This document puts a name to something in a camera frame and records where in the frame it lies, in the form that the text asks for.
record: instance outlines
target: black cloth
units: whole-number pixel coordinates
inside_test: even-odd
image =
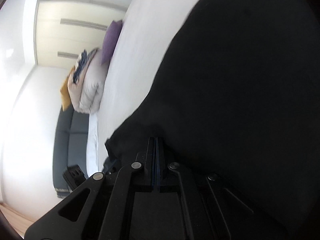
[[[149,136],[293,233],[320,193],[320,28],[308,4],[200,0],[105,145],[125,165]]]

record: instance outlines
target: metal pivot bolt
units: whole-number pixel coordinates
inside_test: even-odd
[[[179,168],[180,164],[179,163],[170,163],[169,167],[173,170]]]
[[[132,163],[131,167],[134,168],[134,169],[138,169],[138,168],[141,167],[141,163],[139,163],[139,162]]]
[[[216,179],[218,179],[218,175],[215,173],[212,173],[212,174],[208,175],[208,179],[209,180],[216,180]]]
[[[102,178],[103,178],[103,173],[101,173],[101,172],[97,172],[93,175],[93,179],[95,179],[95,180],[100,180]]]

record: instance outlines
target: yellow pillow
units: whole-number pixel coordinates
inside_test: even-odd
[[[76,69],[75,66],[70,70],[70,73],[66,77],[62,87],[60,88],[61,101],[62,101],[62,110],[66,111],[68,107],[71,105],[71,99],[68,91],[68,79],[70,74]]]

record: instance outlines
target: white bed sheet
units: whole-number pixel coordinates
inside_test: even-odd
[[[99,172],[98,166],[98,117],[97,113],[89,115],[86,168],[88,176]]]
[[[97,116],[90,116],[89,140],[97,165],[108,156],[104,143],[142,103],[162,58],[198,0],[132,0],[113,54]],[[87,170],[94,154],[87,157]]]

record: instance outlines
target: purple pillow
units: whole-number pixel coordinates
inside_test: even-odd
[[[111,60],[111,57],[113,55],[113,52],[115,51],[115,48],[120,36],[121,29],[122,29],[122,20],[117,22],[112,21],[112,23],[108,27],[106,31],[106,35],[104,36],[104,39],[103,39],[103,44],[102,44],[101,65]]]

